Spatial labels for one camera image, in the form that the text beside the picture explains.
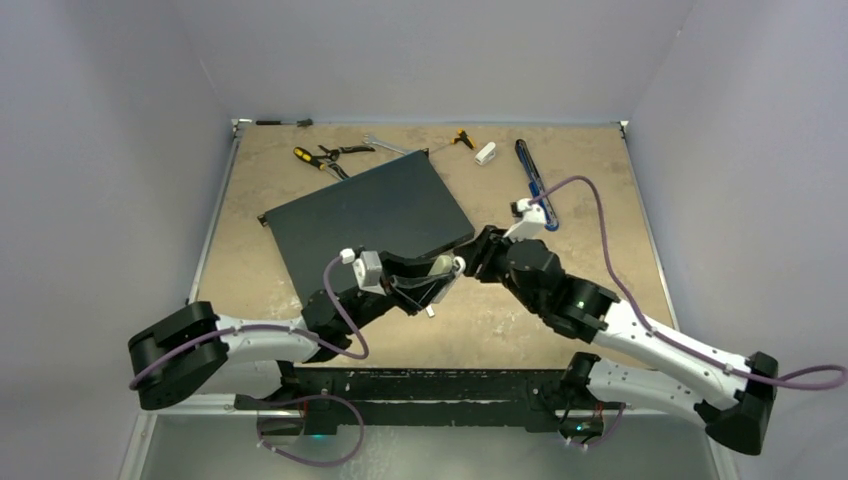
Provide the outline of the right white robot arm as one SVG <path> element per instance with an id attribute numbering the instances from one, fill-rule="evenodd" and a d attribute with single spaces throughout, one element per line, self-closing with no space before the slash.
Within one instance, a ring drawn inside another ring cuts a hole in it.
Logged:
<path id="1" fill-rule="evenodd" d="M 639 316 L 634 302 L 567 273 L 538 239 L 512 240 L 487 226 L 454 249 L 466 276 L 499 283 L 555 333 L 624 353 L 695 395 L 687 412 L 707 435 L 738 453 L 761 454 L 776 399 L 778 361 L 757 351 L 733 354 Z"/>

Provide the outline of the blue stapler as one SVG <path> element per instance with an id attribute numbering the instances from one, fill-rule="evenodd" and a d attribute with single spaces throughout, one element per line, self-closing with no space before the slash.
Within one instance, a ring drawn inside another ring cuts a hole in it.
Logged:
<path id="1" fill-rule="evenodd" d="M 533 197 L 539 196 L 543 191 L 546 190 L 544 183 L 542 181 L 540 172 L 531 156 L 529 151 L 529 147 L 524 139 L 517 139 L 514 144 L 515 152 L 517 154 L 518 160 L 524 171 L 528 177 L 529 183 L 528 187 Z M 545 213 L 545 229 L 551 232 L 554 232 L 559 229 L 559 219 L 553 209 L 550 200 L 545 198 L 539 201 L 539 205 L 542 207 Z"/>

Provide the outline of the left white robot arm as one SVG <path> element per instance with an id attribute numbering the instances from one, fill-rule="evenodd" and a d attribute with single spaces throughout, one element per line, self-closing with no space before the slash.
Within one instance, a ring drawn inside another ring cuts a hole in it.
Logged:
<path id="1" fill-rule="evenodd" d="M 195 301 L 134 335 L 130 390 L 145 410 L 164 409 L 219 381 L 233 365 L 323 363 L 370 355 L 366 325 L 397 309 L 410 316 L 440 302 L 466 267 L 452 254 L 412 259 L 362 248 L 341 250 L 323 286 L 298 316 L 252 320 L 218 314 Z"/>

